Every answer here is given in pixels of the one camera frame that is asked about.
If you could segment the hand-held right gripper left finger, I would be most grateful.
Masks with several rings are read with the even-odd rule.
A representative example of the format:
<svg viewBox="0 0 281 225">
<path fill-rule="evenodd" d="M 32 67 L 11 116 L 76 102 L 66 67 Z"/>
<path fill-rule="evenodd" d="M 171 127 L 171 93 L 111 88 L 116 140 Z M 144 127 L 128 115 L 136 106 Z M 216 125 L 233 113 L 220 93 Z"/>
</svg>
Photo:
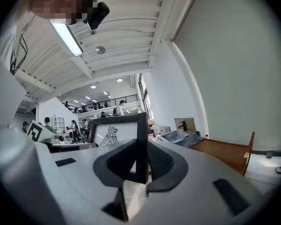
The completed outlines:
<svg viewBox="0 0 281 225">
<path fill-rule="evenodd" d="M 116 149 L 99 156 L 93 171 L 106 186 L 121 188 L 136 160 L 137 140 L 124 142 Z"/>
</svg>

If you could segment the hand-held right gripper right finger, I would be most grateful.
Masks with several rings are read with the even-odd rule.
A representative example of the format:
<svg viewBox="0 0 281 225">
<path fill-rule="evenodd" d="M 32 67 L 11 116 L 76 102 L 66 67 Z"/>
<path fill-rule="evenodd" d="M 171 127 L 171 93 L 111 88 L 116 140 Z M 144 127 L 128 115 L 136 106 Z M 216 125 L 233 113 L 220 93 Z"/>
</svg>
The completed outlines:
<svg viewBox="0 0 281 225">
<path fill-rule="evenodd" d="M 169 192 L 188 173 L 188 164 L 183 156 L 152 140 L 147 142 L 147 157 L 152 177 L 147 192 Z"/>
</svg>

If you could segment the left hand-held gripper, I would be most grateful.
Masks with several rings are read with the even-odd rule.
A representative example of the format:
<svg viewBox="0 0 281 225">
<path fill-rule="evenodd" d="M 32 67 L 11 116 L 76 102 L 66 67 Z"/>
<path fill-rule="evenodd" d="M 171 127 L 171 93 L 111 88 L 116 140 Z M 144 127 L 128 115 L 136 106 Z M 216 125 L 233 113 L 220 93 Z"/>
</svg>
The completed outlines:
<svg viewBox="0 0 281 225">
<path fill-rule="evenodd" d="M 45 126 L 40 125 L 34 120 L 31 122 L 27 135 L 35 142 L 44 143 L 50 153 L 75 151 L 97 148 L 96 143 L 65 143 L 65 136 L 62 134 L 54 134 Z"/>
</svg>

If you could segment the black framed picture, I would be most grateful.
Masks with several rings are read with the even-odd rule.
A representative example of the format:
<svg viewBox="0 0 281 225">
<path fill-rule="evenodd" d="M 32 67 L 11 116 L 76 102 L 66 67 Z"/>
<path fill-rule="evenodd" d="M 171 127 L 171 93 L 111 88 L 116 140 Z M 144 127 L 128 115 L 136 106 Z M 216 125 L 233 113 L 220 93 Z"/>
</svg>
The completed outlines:
<svg viewBox="0 0 281 225">
<path fill-rule="evenodd" d="M 91 122 L 88 142 L 106 147 L 135 139 L 136 147 L 133 149 L 132 155 L 125 155 L 119 164 L 124 165 L 124 162 L 131 160 L 132 167 L 129 169 L 126 179 L 145 184 L 148 181 L 147 126 L 148 117 L 145 112 L 95 119 Z"/>
</svg>

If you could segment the white open shelf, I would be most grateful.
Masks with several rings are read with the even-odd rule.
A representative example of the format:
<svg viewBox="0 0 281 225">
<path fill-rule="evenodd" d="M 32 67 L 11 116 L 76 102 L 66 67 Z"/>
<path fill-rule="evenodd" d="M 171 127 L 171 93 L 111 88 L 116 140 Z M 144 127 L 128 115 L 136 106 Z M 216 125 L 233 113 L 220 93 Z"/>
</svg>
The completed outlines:
<svg viewBox="0 0 281 225">
<path fill-rule="evenodd" d="M 63 117 L 53 116 L 51 117 L 51 126 L 54 128 L 56 134 L 64 133 L 66 129 L 65 119 Z"/>
</svg>

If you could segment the grey marble sink cabinet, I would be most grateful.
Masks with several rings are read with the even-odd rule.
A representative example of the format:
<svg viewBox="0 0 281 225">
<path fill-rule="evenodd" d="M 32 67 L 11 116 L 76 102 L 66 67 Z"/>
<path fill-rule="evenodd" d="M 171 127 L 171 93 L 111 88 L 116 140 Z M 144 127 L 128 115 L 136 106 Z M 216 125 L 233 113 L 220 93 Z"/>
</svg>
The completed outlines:
<svg viewBox="0 0 281 225">
<path fill-rule="evenodd" d="M 201 136 L 197 132 L 175 130 L 166 134 L 160 135 L 162 141 L 172 144 L 191 148 L 193 145 L 201 141 Z"/>
</svg>

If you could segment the black balcony railing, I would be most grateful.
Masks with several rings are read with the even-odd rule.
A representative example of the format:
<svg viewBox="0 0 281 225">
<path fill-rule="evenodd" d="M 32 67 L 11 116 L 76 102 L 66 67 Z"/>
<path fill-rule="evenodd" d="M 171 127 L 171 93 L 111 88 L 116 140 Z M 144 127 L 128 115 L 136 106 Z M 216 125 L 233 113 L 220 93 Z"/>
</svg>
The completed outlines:
<svg viewBox="0 0 281 225">
<path fill-rule="evenodd" d="M 75 113 L 75 114 L 86 113 L 89 111 L 94 111 L 94 110 L 98 110 L 98 109 L 109 108 L 112 106 L 119 105 L 121 100 L 123 100 L 126 104 L 126 103 L 132 103 L 132 102 L 139 101 L 139 97 L 137 94 L 135 94 L 135 95 L 118 97 L 118 98 L 109 99 L 109 100 L 100 101 L 100 102 L 91 101 L 86 104 L 81 103 L 81 106 L 74 106 L 74 105 L 68 104 L 67 108 L 69 111 L 71 111 L 72 113 Z"/>
</svg>

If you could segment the dark framed window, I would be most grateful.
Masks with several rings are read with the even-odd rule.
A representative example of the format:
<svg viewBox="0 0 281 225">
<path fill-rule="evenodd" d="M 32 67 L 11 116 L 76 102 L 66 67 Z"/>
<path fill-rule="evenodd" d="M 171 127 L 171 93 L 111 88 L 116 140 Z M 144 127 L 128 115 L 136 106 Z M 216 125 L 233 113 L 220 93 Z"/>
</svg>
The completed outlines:
<svg viewBox="0 0 281 225">
<path fill-rule="evenodd" d="M 148 118 L 152 120 L 152 119 L 154 119 L 154 115 L 153 115 L 153 111 L 151 108 L 151 103 L 150 103 L 150 99 L 149 99 L 149 95 L 148 95 L 148 91 L 147 91 L 147 87 L 145 84 L 143 74 L 140 74 L 139 87 L 140 87 L 141 97 L 142 97 L 142 101 L 144 103 L 145 111 L 148 114 Z"/>
</svg>

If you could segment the long ceiling light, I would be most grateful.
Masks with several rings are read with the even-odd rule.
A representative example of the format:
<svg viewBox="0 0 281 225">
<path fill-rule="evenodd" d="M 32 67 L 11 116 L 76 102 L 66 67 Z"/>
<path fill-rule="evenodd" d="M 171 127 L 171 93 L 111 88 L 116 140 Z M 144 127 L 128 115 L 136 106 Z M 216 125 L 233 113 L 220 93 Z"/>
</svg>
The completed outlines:
<svg viewBox="0 0 281 225">
<path fill-rule="evenodd" d="M 51 24 L 55 31 L 60 36 L 61 40 L 64 42 L 64 44 L 67 46 L 67 48 L 70 50 L 70 52 L 73 54 L 74 57 L 80 56 L 83 54 L 83 50 L 79 43 L 77 42 L 76 38 L 72 34 L 69 26 L 63 23 L 57 23 L 52 22 Z"/>
</svg>

